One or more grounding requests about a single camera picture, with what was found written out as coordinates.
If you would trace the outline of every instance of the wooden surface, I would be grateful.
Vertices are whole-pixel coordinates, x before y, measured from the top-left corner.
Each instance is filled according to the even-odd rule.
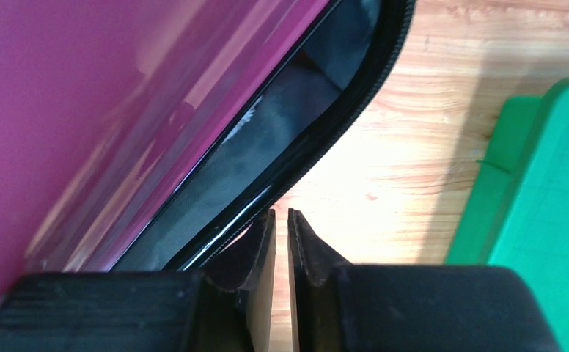
[[[357,263],[440,263],[503,102],[569,76],[569,1],[419,1],[383,89],[275,206],[270,351],[291,351],[289,207]]]

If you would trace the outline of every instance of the wooden table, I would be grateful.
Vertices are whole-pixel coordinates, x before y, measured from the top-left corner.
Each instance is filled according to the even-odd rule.
[[[287,209],[355,263],[440,263],[503,102],[569,76],[569,1],[419,1],[388,81],[275,205],[270,351],[291,351]]]

